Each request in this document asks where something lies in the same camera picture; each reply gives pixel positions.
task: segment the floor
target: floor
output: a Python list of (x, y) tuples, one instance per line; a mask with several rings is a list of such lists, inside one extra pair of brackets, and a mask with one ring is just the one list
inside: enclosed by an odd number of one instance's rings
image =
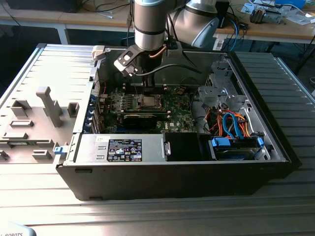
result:
[[(58, 33), (54, 29), (13, 27), (12, 30), (14, 32), (13, 37), (8, 37), (5, 34), (0, 38), (0, 69), (2, 71), (0, 94), (3, 94), (9, 86), (38, 43), (60, 43)], [(69, 37), (72, 44), (126, 46), (126, 40), (121, 40), (126, 37), (126, 33), (123, 32), (69, 30)], [(269, 42), (244, 40), (237, 43), (237, 45), (234, 51), (264, 52)], [(301, 44), (280, 43), (272, 49), (272, 54), (282, 58), (291, 70), (295, 69), (302, 53), (303, 45)], [(311, 58), (298, 75), (309, 91), (315, 89), (309, 82), (310, 77), (315, 76), (314, 65), (315, 58)]]

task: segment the blue cable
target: blue cable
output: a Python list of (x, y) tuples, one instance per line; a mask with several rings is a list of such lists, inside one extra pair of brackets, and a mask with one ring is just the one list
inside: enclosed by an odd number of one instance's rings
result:
[(232, 113), (226, 113), (224, 116), (223, 116), (223, 129), (224, 131), (232, 138), (234, 139), (234, 136), (228, 131), (227, 127), (226, 127), (226, 118), (227, 116), (232, 116), (233, 118), (233, 123), (234, 123), (234, 129), (235, 129), (235, 133), (236, 133), (236, 136), (237, 137), (240, 137), (241, 139), (244, 139), (244, 136), (242, 135), (241, 131), (238, 129), (238, 122), (237, 122), (237, 118), (232, 114)]
[(235, 47), (235, 45), (236, 45), (237, 36), (238, 36), (238, 29), (237, 29), (236, 23), (235, 23), (234, 21), (232, 21), (232, 20), (230, 20), (230, 21), (233, 23), (233, 25), (234, 25), (234, 27), (235, 27), (235, 31), (236, 31), (235, 40), (234, 40), (234, 43), (233, 43), (232, 48), (230, 49), (230, 52), (231, 52), (231, 51), (233, 50), (233, 48)]

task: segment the sticker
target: sticker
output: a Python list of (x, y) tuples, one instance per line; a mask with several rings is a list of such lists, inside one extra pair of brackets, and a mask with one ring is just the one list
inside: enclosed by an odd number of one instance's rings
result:
[(110, 136), (97, 136), (96, 142), (98, 143), (107, 143), (110, 140)]
[(141, 139), (109, 139), (108, 142), (107, 161), (142, 161)]

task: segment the white cable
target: white cable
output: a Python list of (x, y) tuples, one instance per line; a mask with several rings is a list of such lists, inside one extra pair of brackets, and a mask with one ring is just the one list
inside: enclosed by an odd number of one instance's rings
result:
[(244, 110), (244, 112), (245, 112), (245, 114), (246, 114), (246, 118), (247, 118), (247, 120), (248, 120), (248, 123), (250, 124), (250, 129), (252, 130), (252, 133), (254, 133), (254, 129), (253, 129), (253, 127), (252, 127), (251, 118), (250, 118), (250, 116), (249, 116), (247, 110), (246, 110), (244, 107), (242, 107), (241, 110)]
[(108, 17), (108, 18), (110, 18), (110, 19), (113, 19), (113, 16), (104, 15), (104, 14), (102, 14), (102, 13), (100, 13), (100, 12), (97, 12), (97, 14), (98, 14), (98, 15), (101, 15), (101, 16), (106, 16), (106, 17)]
[(306, 15), (306, 13), (304, 12), (304, 11), (302, 11), (300, 8), (298, 8), (297, 6), (295, 6), (295, 5), (292, 5), (292, 4), (281, 4), (282, 6), (292, 6), (292, 7), (294, 7), (294, 8), (296, 8), (296, 9), (298, 9), (300, 12), (302, 12), (304, 15)]

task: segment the blue latch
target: blue latch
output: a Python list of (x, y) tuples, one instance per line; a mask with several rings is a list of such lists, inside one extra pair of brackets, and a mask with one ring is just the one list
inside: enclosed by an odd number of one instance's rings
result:
[(258, 142), (259, 146), (261, 146), (261, 147), (264, 146), (264, 141), (262, 138), (258, 138), (257, 142)]
[(68, 147), (69, 146), (55, 147), (54, 154), (55, 155), (66, 155), (68, 153)]
[(225, 147), (229, 147), (231, 146), (230, 140), (227, 138), (213, 138), (211, 140), (211, 144), (213, 147), (219, 146), (225, 146)]

